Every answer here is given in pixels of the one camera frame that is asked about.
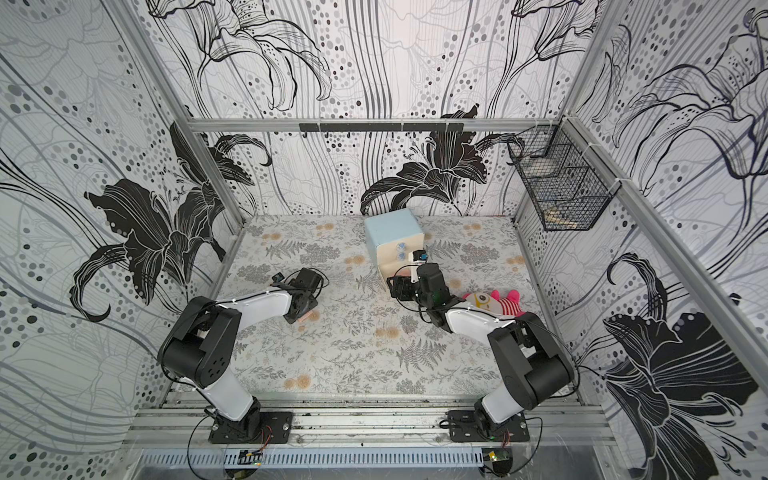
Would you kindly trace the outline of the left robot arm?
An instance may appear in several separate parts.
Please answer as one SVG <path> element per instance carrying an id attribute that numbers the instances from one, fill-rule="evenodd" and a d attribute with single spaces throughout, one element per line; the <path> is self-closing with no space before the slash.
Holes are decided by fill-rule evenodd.
<path id="1" fill-rule="evenodd" d="M 195 297 L 171 327 L 157 360 L 164 371 L 194 386 L 219 417 L 241 422 L 252 416 L 257 400 L 231 368 L 238 335 L 277 317 L 296 323 L 318 306 L 328 285 L 319 270 L 302 268 L 287 277 L 278 273 L 269 288 L 241 298 Z"/>

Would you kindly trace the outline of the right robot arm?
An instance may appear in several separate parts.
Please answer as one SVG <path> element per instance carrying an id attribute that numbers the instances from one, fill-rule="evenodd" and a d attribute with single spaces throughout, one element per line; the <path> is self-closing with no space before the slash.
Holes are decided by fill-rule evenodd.
<path id="1" fill-rule="evenodd" d="M 403 266 L 386 284 L 392 298 L 415 303 L 415 312 L 431 325 L 491 349 L 502 385 L 476 402 L 478 426 L 499 427 L 575 380 L 569 355 L 537 315 L 506 315 L 498 306 L 451 293 L 436 263 Z"/>

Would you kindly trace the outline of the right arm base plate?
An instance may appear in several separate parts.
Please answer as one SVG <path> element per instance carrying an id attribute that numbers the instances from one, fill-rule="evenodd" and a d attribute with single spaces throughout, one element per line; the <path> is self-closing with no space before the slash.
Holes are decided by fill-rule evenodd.
<path id="1" fill-rule="evenodd" d="M 502 423 L 494 423 L 480 411 L 450 410 L 439 422 L 454 443 L 523 443 L 530 440 L 525 416 L 518 413 Z"/>

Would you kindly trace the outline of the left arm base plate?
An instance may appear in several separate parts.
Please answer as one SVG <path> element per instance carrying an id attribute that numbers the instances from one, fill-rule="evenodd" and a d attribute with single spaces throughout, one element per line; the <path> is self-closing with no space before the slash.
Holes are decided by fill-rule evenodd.
<path id="1" fill-rule="evenodd" d="M 286 444 L 292 424 L 289 411 L 254 411 L 239 421 L 216 414 L 208 440 L 212 444 Z"/>

